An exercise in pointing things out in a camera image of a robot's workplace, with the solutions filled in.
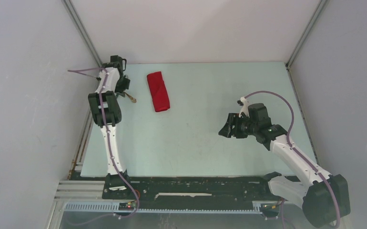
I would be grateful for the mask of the gold fork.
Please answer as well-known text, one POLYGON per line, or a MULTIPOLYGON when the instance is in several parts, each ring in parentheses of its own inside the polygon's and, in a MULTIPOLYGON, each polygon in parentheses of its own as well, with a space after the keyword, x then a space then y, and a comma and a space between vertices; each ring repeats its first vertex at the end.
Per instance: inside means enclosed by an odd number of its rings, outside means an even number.
POLYGON ((126 96, 126 97, 128 97, 129 98, 129 100, 132 102, 132 103, 137 103, 137 100, 136 100, 136 98, 134 98, 134 97, 132 97, 131 95, 129 95, 128 93, 124 93, 124 95, 126 96))

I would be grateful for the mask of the red satin napkin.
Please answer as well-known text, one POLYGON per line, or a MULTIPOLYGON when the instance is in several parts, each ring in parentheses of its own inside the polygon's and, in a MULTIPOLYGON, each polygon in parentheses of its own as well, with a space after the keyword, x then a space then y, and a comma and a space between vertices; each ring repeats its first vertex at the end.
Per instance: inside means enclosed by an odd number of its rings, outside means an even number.
POLYGON ((170 100, 163 80, 162 72, 148 74, 147 83, 155 112, 162 112, 170 109, 170 100))

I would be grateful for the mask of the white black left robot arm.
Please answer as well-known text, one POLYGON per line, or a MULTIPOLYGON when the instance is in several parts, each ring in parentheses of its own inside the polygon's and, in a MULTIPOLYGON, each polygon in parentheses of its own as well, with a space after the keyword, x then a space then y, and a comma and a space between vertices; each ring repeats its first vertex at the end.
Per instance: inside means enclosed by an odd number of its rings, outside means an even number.
POLYGON ((88 102, 94 123, 100 128, 104 139, 107 175, 105 188, 119 198, 128 198, 132 193, 127 168, 119 155, 117 125, 122 121, 122 111, 117 95, 129 88, 130 80, 124 74, 127 60, 119 55, 110 57, 98 75, 100 80, 95 92, 88 95, 88 102))

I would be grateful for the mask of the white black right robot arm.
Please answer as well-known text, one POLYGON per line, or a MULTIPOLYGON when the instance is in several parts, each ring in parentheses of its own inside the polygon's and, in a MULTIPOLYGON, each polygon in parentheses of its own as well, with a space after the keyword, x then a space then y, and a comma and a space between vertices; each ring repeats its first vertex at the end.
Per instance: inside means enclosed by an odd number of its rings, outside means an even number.
POLYGON ((258 187, 262 198, 279 196, 288 200, 301 208, 305 218, 316 228, 337 223, 351 213, 348 183, 342 175, 332 175, 302 152, 288 131, 272 124, 263 103, 250 104, 242 98, 238 104, 240 112, 230 113, 218 134, 237 139, 254 136, 299 179, 293 182, 279 173, 266 175, 267 181, 258 187))

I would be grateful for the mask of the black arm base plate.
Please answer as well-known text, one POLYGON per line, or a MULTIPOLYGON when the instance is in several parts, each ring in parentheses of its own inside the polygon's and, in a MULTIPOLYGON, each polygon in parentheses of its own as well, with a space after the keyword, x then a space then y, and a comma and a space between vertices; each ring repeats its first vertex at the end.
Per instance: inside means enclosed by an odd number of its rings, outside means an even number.
POLYGON ((253 204, 279 204, 261 177, 132 177, 126 192, 108 191, 102 198, 139 200, 139 208, 196 210, 250 209, 253 204))

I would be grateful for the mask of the left aluminium frame post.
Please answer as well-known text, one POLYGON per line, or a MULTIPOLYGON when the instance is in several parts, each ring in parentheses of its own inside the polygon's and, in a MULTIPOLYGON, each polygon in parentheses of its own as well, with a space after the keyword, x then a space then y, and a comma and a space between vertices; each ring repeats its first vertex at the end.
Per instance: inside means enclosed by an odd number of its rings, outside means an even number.
POLYGON ((92 58, 94 59, 95 63, 97 64, 97 66, 101 67, 102 66, 102 60, 99 57, 99 54, 96 50, 96 48, 94 47, 94 44, 77 12, 77 9, 75 8, 72 0, 61 0, 61 2, 63 3, 67 13, 69 14, 71 21, 73 22, 73 24, 75 25, 78 33, 80 34, 83 42, 85 43, 85 45, 87 46, 92 58))

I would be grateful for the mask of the aluminium frame post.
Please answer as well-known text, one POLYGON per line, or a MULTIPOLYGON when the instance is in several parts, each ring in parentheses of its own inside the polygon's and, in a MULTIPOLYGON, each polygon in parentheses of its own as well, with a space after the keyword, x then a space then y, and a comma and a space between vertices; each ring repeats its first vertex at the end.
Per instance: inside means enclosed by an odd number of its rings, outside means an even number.
POLYGON ((329 0, 320 0, 315 11, 313 12, 311 18, 309 19, 304 31, 301 34, 295 48, 293 49, 288 61, 286 62, 286 69, 289 71, 294 64, 296 58, 298 57, 299 52, 301 51, 305 41, 309 37, 313 27, 321 16, 322 12, 325 10, 326 5, 329 3, 329 0))
POLYGON ((61 2, 63 3, 67 13, 69 14, 71 21, 73 22, 73 24, 75 25, 78 33, 80 34, 83 42, 85 43, 85 45, 87 46, 92 58, 94 59, 95 63, 97 64, 97 66, 101 67, 102 66, 102 60, 99 57, 99 54, 96 50, 96 48, 94 47, 94 44, 77 12, 77 9, 75 8, 72 0, 61 0, 61 2))

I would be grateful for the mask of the right aluminium frame post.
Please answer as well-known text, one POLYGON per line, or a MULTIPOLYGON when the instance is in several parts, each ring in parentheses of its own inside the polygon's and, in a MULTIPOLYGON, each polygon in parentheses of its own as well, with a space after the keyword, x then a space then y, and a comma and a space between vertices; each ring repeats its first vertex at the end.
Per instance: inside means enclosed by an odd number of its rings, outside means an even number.
POLYGON ((288 61, 286 62, 286 69, 289 71, 294 64, 296 58, 298 57, 299 52, 301 51, 305 41, 309 37, 313 27, 321 16, 322 12, 325 10, 326 5, 329 3, 329 0, 320 0, 315 11, 313 12, 311 18, 309 19, 304 31, 301 34, 295 48, 293 49, 288 61))

